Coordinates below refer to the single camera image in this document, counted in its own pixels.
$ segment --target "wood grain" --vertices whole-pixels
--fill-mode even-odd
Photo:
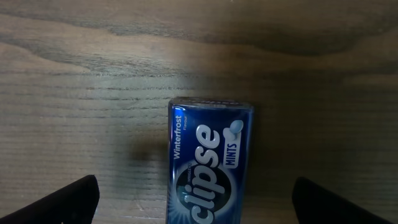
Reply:
[[[398,2],[0,1],[0,216],[87,174],[94,223],[164,223],[167,102],[250,101],[243,223],[307,176],[398,222]]]

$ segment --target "wooden table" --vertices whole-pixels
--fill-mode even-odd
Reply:
[[[243,223],[298,176],[398,222],[395,0],[0,1],[0,216],[88,174],[94,223],[164,223],[167,102],[256,106]]]

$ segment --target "eclipse mints container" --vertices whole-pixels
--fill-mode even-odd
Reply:
[[[240,222],[252,119],[247,103],[170,101],[167,224]]]

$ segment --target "dark wood grain streak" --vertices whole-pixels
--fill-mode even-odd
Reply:
[[[164,223],[167,102],[250,101],[243,223],[307,176],[398,222],[395,0],[0,1],[0,216],[95,174],[94,223]]]

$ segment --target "blue rectangular box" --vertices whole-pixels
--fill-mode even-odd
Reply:
[[[253,107],[174,98],[169,103],[167,224],[238,224]]]

